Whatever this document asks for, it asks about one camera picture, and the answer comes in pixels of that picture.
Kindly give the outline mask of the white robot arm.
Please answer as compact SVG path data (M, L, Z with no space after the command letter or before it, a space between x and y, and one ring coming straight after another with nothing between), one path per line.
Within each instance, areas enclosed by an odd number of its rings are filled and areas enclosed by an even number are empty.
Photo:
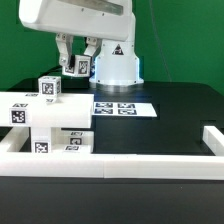
M19 18L27 28L56 35L65 75L85 75L105 87L143 82L134 52L132 0L20 0ZM85 60L94 74L81 71Z

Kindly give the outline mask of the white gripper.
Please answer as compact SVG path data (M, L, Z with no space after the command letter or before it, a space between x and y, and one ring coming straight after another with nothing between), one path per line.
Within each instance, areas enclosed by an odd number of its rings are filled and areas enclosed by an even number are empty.
M19 18L27 28L57 33L59 64L68 67L73 36L87 37L89 57L97 55L101 39L128 38L132 0L20 0Z

